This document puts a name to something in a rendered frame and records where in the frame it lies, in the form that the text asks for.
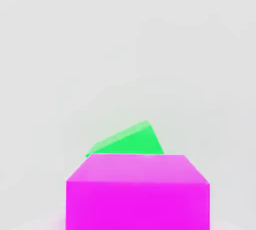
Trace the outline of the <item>small magenta cube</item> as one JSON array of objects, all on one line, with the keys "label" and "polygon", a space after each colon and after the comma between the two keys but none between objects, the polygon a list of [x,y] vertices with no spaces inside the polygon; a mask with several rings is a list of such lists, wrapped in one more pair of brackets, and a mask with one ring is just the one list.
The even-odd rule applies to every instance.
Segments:
[{"label": "small magenta cube", "polygon": [[210,230],[210,184],[183,155],[92,154],[66,182],[65,230]]}]

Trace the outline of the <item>small green cube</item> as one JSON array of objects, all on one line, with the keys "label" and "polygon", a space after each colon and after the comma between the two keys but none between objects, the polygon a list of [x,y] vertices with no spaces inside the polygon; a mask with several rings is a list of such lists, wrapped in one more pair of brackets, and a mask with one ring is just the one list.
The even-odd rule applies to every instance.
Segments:
[{"label": "small green cube", "polygon": [[95,143],[85,156],[96,153],[163,154],[164,151],[152,125],[143,121]]}]

